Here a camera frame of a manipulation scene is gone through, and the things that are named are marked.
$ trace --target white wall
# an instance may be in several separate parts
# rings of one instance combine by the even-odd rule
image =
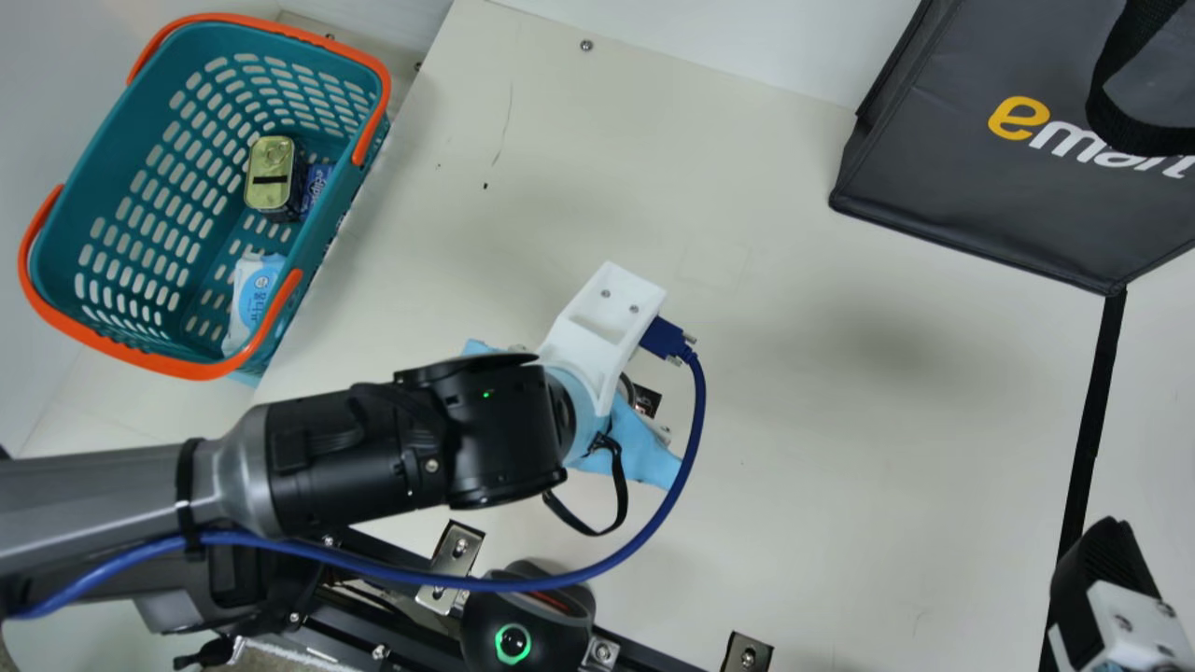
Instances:
[[[918,0],[494,1],[595,36],[851,109],[863,99],[918,4]]]

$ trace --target shopping basket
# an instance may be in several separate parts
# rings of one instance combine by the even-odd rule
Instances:
[[[152,371],[262,373],[386,136],[388,98],[385,66],[325,37],[237,14],[167,25],[25,233],[26,298],[75,340]],[[294,138],[308,163],[335,165],[301,224],[245,207],[262,135]],[[286,265],[257,329],[225,356],[246,250]]]

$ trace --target green led light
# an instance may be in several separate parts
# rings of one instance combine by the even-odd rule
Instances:
[[[510,655],[502,650],[502,640],[510,630],[519,630],[522,633],[523,641],[527,642],[517,655]],[[507,623],[498,629],[496,635],[494,635],[494,652],[498,654],[498,662],[502,662],[503,665],[517,665],[522,661],[522,659],[531,655],[531,633],[527,631],[527,628],[523,628],[517,623]]]

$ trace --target cable connector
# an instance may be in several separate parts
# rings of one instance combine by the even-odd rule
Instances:
[[[697,338],[660,316],[651,320],[643,338],[639,338],[641,348],[676,366],[694,356],[690,348],[693,343]]]

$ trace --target black shopping bag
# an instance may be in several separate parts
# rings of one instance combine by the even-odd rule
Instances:
[[[1183,5],[923,0],[858,110],[831,206],[1119,293],[1195,244]]]

